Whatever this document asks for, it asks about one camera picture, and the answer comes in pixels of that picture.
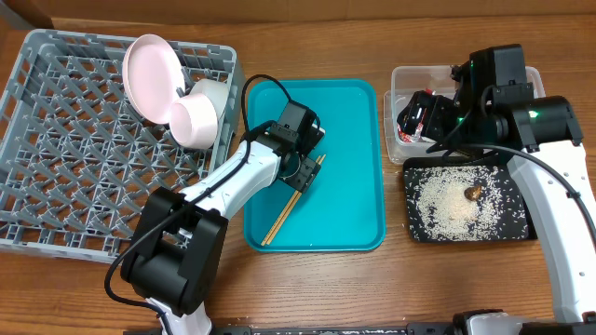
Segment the red snack wrapper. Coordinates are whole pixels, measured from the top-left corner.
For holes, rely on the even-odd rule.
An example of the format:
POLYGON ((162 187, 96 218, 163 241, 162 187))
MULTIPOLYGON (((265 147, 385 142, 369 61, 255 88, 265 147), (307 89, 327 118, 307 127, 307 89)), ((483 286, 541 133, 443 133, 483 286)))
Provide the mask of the red snack wrapper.
POLYGON ((434 92, 430 89, 415 91, 397 117, 399 137, 404 142, 431 142, 423 130, 430 117, 434 92))

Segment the dark food scrap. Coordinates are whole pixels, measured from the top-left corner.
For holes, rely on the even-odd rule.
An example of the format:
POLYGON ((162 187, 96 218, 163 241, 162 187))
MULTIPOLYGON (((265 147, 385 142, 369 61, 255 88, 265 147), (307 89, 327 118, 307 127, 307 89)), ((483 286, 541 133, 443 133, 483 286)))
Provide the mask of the dark food scrap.
POLYGON ((480 199, 481 192, 482 192, 482 186, 475 185, 475 186, 468 187, 464 191, 464 196, 467 200, 474 202, 474 201, 478 201, 480 199))

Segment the clear plastic bin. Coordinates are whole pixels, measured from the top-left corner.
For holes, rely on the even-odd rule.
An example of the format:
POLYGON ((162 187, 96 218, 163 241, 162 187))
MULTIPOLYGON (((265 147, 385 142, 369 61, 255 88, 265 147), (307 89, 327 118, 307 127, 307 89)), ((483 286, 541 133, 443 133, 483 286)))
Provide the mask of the clear plastic bin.
POLYGON ((389 159, 395 164, 402 164, 412 157, 441 156, 440 152, 427 152, 435 139, 446 137, 460 124, 469 107, 482 106, 488 113, 493 96, 504 93, 505 89, 495 84, 487 84, 477 93, 472 92, 469 86, 460 91, 449 65, 395 68, 391 76, 391 89, 384 96, 384 127, 389 159), (434 92, 429 121, 423 130, 431 142, 404 142, 399 137, 397 117, 413 93, 425 89, 434 92))

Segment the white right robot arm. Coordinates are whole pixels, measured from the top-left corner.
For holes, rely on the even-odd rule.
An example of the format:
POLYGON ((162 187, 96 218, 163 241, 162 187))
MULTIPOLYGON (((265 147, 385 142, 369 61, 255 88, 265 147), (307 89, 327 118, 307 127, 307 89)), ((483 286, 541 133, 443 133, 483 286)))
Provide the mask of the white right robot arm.
POLYGON ((505 161, 547 258, 556 320, 594 323, 595 198, 571 104, 535 97, 519 44, 473 52, 451 77, 454 97, 414 92, 400 129, 432 139, 432 152, 505 161))

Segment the teal plastic tray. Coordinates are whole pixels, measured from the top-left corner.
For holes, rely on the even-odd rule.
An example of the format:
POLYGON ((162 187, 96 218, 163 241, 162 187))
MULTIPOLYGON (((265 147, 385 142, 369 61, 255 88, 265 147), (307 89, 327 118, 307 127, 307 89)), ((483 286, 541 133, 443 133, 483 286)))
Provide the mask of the teal plastic tray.
POLYGON ((293 189, 277 181, 244 207, 244 236, 261 252, 368 251, 386 236, 380 129, 373 87, 361 79, 263 81, 249 94, 251 126, 278 119, 289 99, 311 108, 326 134, 310 154, 324 156, 273 241, 262 242, 293 189))

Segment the grey bowl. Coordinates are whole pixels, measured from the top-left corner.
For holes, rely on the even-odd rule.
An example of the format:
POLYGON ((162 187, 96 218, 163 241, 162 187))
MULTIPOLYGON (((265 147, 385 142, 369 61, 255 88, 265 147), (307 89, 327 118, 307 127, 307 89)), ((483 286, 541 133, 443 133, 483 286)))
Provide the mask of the grey bowl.
POLYGON ((198 93, 204 94, 211 101, 217 119, 220 120, 224 115, 229 94, 227 84, 210 79, 200 79, 190 90, 191 95, 198 93))

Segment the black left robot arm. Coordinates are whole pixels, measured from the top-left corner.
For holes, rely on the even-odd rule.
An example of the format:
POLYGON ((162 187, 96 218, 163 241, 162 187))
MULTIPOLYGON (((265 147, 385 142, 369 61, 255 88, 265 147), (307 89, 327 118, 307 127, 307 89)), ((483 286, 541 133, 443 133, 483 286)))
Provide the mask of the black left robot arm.
POLYGON ((286 183, 296 196, 316 178, 309 153, 325 135, 317 114, 293 100, 281 117, 247 132, 211 174, 176 193, 150 194, 118 264, 121 277, 153 310, 162 334, 209 334, 204 301, 214 282, 228 222, 263 188, 286 183))

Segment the white pink round plate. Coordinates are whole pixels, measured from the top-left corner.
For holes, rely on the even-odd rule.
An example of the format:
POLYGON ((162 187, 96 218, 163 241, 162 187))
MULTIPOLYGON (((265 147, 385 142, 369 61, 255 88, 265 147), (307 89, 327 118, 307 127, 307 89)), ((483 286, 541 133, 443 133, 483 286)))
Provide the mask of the white pink round plate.
POLYGON ((169 107, 184 92, 183 67, 172 46, 144 34, 127 49, 122 65, 125 93, 134 110, 152 123, 169 122, 169 107))

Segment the pink white bowl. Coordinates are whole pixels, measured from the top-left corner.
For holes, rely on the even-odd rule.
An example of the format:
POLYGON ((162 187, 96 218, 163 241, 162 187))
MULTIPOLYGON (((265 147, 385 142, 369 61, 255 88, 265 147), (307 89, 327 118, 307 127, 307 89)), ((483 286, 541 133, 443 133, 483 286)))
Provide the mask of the pink white bowl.
POLYGON ((210 99, 197 93, 177 99, 169 109, 173 138, 188 149, 206 150, 215 142, 218 119, 210 99))

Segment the grey plastic dish rack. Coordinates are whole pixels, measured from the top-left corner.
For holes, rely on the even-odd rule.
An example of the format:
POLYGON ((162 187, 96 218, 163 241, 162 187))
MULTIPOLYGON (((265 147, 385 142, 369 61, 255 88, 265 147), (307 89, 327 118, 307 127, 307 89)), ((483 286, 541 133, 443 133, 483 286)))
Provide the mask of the grey plastic dish rack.
POLYGON ((228 156, 244 74, 228 46, 173 42, 187 87, 230 95, 206 150, 180 146, 136 113, 122 81, 126 36, 33 30, 1 98, 1 248, 110 262, 128 244, 147 196, 205 178, 228 156))

